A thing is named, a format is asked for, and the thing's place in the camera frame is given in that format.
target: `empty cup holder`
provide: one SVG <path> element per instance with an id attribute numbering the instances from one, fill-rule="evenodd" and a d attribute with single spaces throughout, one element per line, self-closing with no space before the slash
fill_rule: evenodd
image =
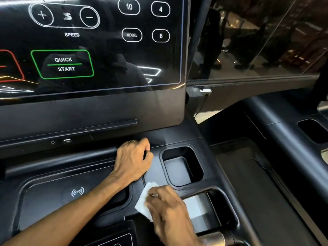
<path id="1" fill-rule="evenodd" d="M 167 149 L 162 159 L 169 179 L 175 186 L 200 181 L 204 176 L 195 152 L 190 147 Z"/>

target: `person's right hand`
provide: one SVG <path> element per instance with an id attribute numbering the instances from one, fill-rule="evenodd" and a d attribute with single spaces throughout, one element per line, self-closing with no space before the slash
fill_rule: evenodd
<path id="1" fill-rule="evenodd" d="M 155 233 L 166 246 L 201 246 L 186 204 L 171 186 L 153 187 L 145 205 L 154 222 Z"/>

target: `touchscreen display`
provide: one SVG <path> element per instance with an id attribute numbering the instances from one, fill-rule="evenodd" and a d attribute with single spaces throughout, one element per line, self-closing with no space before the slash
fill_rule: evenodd
<path id="1" fill-rule="evenodd" d="M 178 86 L 185 2 L 0 0 L 0 99 Z"/>

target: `wireless charging symbol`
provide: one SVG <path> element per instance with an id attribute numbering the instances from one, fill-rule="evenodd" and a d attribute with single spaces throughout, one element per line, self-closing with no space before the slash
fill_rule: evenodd
<path id="1" fill-rule="evenodd" d="M 80 195 L 84 194 L 84 188 L 83 187 L 81 187 L 79 190 L 73 189 L 72 192 L 71 192 L 72 197 L 75 197 L 78 194 L 80 194 Z"/>

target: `black cable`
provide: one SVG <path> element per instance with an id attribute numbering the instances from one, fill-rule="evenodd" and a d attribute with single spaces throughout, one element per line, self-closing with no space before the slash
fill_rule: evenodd
<path id="1" fill-rule="evenodd" d="M 195 117 L 198 115 L 198 113 L 199 113 L 199 112 L 202 110 L 202 108 L 203 108 L 203 106 L 204 106 L 204 104 L 205 104 L 205 101 L 206 101 L 207 97 L 208 97 L 208 95 L 206 95 L 206 97 L 205 97 L 205 100 L 204 100 L 204 103 L 203 103 L 202 107 L 200 107 L 199 111 L 196 113 L 196 115 L 194 116 L 194 118 L 195 118 Z"/>

